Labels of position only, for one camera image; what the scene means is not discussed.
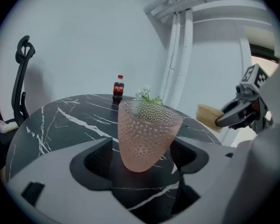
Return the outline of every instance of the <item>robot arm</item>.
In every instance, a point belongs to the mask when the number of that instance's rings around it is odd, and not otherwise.
[[[268,109],[259,95],[259,89],[268,77],[258,64],[248,67],[236,86],[236,98],[221,109],[224,115],[216,120],[216,125],[233,129],[249,126],[256,134],[271,126],[273,120],[266,119]]]

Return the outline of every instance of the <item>chair seat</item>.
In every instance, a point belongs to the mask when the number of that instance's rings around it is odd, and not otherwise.
[[[5,121],[5,123],[9,124],[10,122],[14,122],[15,119],[10,119]],[[5,154],[7,154],[9,145],[11,143],[11,140],[14,137],[14,134],[17,132],[18,129],[14,129],[8,133],[0,133],[0,141],[2,142],[2,144],[4,145],[4,150],[5,150]]]

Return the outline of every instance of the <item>red bottle label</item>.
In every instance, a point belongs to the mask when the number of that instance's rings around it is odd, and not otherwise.
[[[115,85],[114,86],[114,89],[113,89],[113,92],[121,92],[123,93],[123,86],[122,85]]]

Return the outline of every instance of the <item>round table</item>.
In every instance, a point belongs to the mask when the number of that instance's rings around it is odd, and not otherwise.
[[[124,96],[123,100],[131,100],[133,97]],[[199,141],[220,145],[217,138],[197,122],[195,119],[178,112],[183,117],[183,123],[188,127],[181,127],[177,136],[187,137]],[[91,140],[97,140],[104,137],[113,138],[113,155],[120,155],[117,140],[117,121],[118,105],[112,103],[112,95],[109,94],[90,94],[78,95],[64,98],[43,106],[34,112],[16,132],[6,160],[6,180],[9,181],[15,174],[25,168],[29,163],[43,154],[54,150],[70,147],[76,144]],[[134,215],[141,218],[151,206],[158,202],[166,203],[168,206],[174,204],[174,196],[177,191],[176,182],[179,182],[179,176],[176,174],[176,166],[172,162],[170,150],[152,167],[161,170],[167,176],[168,184],[164,195],[156,195],[166,187],[151,187],[149,192],[143,195],[137,195],[143,200],[135,200],[135,203],[123,203],[127,209]],[[141,191],[137,188],[117,187],[118,192]],[[162,217],[155,217],[154,222],[163,221]]]

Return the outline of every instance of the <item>textured glass cup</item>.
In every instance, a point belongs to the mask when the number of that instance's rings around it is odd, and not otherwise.
[[[144,172],[170,147],[182,125],[182,117],[162,105],[130,100],[119,104],[118,139],[127,169]]]

